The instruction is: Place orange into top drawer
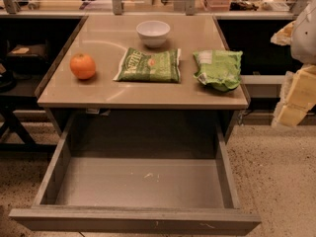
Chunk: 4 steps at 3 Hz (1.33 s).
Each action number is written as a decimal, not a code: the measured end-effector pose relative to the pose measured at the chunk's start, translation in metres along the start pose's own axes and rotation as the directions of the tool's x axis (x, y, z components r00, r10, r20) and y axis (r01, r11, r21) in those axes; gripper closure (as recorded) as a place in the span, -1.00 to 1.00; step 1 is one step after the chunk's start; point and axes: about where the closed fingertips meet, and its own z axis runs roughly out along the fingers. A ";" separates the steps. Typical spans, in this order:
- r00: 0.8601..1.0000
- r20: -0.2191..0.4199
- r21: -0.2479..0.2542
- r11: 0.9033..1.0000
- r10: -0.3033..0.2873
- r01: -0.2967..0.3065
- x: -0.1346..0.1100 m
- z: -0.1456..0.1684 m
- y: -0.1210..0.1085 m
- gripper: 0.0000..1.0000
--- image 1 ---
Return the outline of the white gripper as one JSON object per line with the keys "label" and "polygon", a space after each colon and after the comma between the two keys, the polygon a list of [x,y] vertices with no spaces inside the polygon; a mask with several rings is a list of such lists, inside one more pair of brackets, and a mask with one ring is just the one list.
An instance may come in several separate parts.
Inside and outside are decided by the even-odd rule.
{"label": "white gripper", "polygon": [[296,0],[290,8],[295,17],[271,37],[271,43],[290,45],[291,56],[304,64],[287,71],[276,104],[272,126],[295,127],[316,106],[316,0]]}

